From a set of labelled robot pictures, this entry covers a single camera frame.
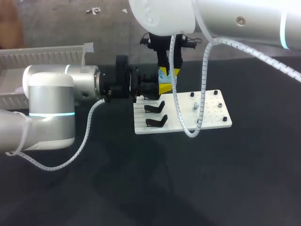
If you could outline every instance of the white plastic tray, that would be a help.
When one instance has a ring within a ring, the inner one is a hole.
[[[84,46],[0,50],[0,109],[28,108],[22,76],[29,65],[85,65]]]
[[[201,92],[194,92],[194,97],[190,96],[191,92],[178,93],[180,110],[185,125],[189,130],[195,130],[199,116],[199,108],[193,109],[195,102],[200,103]],[[161,113],[145,113],[144,105],[152,105],[158,107],[161,101],[165,101],[165,106]],[[167,114],[168,120],[162,128],[147,127],[145,120],[154,119],[160,121]],[[183,131],[178,120],[175,110],[173,94],[163,94],[160,100],[144,100],[144,97],[137,97],[137,103],[134,104],[134,123],[136,134],[150,133],[169,133]],[[214,95],[214,90],[206,91],[204,119],[201,129],[218,129],[232,126],[232,121],[228,113],[228,109],[222,97],[222,93],[218,90],[218,94]]]

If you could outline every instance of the debris on floor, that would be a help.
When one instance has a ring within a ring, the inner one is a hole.
[[[86,13],[93,13],[93,15],[96,15],[98,12],[100,12],[100,7],[93,7],[91,10],[86,11]]]

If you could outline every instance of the black mat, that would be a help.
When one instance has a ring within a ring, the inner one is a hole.
[[[281,61],[301,71],[301,58]],[[199,73],[200,62],[185,62],[178,91],[199,90]],[[301,225],[301,84],[256,59],[212,61],[208,73],[231,128],[195,139],[135,135],[129,100],[102,105],[67,169],[43,172],[0,155],[0,225]],[[31,155],[48,166],[70,158],[88,110],[76,110],[71,148]]]

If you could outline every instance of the black bracket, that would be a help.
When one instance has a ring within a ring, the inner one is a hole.
[[[147,127],[153,126],[153,127],[163,127],[167,121],[168,117],[167,114],[163,116],[161,121],[153,120],[153,119],[146,119],[145,123]]]
[[[144,105],[145,113],[147,113],[147,112],[161,113],[161,111],[163,110],[164,106],[165,106],[165,101],[162,101],[160,103],[159,107],[154,107],[154,106],[151,106],[151,105]]]

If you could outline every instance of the gray floor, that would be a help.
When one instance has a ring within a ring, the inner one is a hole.
[[[86,64],[114,64],[115,56],[125,54],[131,63],[154,63],[155,52],[140,45],[146,31],[135,20],[128,0],[16,0],[24,24],[24,35],[29,47],[82,45],[93,42],[94,53],[86,55]],[[99,6],[96,16],[86,10]],[[183,49],[183,59],[199,60],[207,41],[201,33],[203,43],[196,50]],[[262,45],[251,45],[269,56],[299,56],[300,52]],[[215,47],[211,59],[249,57],[228,46]]]

